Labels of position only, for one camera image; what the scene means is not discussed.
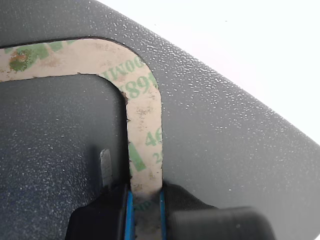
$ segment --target black rubber part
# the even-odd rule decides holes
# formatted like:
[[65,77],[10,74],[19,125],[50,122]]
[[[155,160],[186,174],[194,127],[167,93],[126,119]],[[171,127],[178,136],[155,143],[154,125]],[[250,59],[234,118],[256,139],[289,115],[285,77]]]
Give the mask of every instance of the black rubber part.
[[128,186],[118,186],[70,217],[65,240],[123,240]]
[[167,240],[275,240],[267,219],[252,208],[217,209],[173,184],[163,191]]

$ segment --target textured plastic surface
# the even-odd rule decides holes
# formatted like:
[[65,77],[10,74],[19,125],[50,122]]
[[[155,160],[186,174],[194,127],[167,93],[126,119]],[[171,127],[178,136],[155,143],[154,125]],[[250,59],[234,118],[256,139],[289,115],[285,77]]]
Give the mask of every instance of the textured plastic surface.
[[114,88],[94,75],[0,84],[0,239],[63,239],[73,210],[100,195],[102,149],[114,183],[129,182],[119,161],[128,159],[125,101]]
[[219,208],[258,208],[278,240],[320,233],[320,147],[223,76],[94,0],[3,0],[0,18],[0,47],[100,37],[131,48],[159,82],[165,180]]

